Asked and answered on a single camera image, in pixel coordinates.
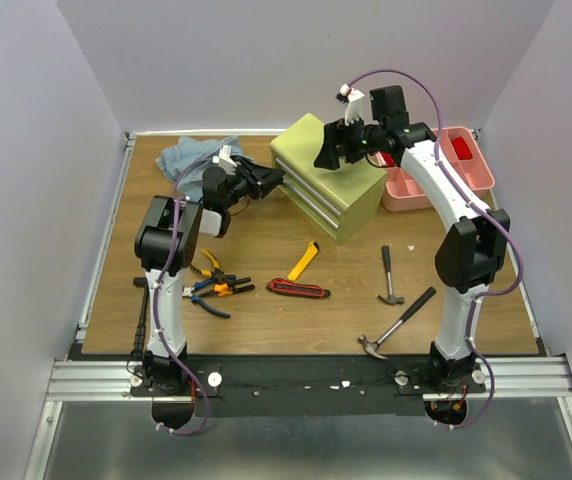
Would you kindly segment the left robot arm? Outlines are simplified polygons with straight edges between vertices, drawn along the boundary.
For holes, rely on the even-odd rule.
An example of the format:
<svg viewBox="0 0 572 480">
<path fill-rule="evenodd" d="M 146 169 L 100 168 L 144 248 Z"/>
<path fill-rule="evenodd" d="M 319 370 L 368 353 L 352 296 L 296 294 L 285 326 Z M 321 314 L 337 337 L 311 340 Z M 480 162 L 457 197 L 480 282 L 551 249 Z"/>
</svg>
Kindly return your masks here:
<svg viewBox="0 0 572 480">
<path fill-rule="evenodd" d="M 182 362 L 187 347 L 182 294 L 198 236 L 225 236 L 230 209 L 243 199 L 265 198 L 285 176 L 280 168 L 223 153 L 193 161 L 180 175 L 197 169 L 202 170 L 200 194 L 154 196 L 134 240 L 135 256 L 145 272 L 150 316 L 147 345 L 139 353 L 140 377 L 167 395 L 180 393 L 191 377 Z"/>
</svg>

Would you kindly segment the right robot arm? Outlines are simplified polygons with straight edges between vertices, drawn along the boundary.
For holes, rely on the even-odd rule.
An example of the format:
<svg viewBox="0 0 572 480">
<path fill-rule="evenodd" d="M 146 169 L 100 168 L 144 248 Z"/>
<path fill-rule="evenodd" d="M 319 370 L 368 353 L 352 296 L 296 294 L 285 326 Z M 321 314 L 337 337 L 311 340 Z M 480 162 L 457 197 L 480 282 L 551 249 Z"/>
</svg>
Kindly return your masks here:
<svg viewBox="0 0 572 480">
<path fill-rule="evenodd" d="M 400 86 L 364 95 L 344 84 L 336 97 L 344 116 L 324 125 L 314 166 L 334 171 L 342 162 L 385 153 L 420 186 L 444 225 L 434 263 L 446 287 L 445 303 L 425 371 L 433 389 L 449 391 L 473 375 L 478 309 L 503 267 L 510 218 L 483 202 L 450 165 L 441 127 L 411 122 Z"/>
</svg>

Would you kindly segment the green metal tool chest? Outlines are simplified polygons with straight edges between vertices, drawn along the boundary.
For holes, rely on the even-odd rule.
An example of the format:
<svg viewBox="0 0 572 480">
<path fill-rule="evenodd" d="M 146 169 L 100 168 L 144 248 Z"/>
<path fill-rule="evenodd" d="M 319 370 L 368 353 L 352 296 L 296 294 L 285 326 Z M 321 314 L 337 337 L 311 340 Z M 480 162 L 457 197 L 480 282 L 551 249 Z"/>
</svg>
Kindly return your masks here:
<svg viewBox="0 0 572 480">
<path fill-rule="evenodd" d="M 272 164 L 284 172 L 280 190 L 341 245 L 374 217 L 386 176 L 364 160 L 316 168 L 322 141 L 322 121 L 307 113 L 272 140 Z"/>
</svg>

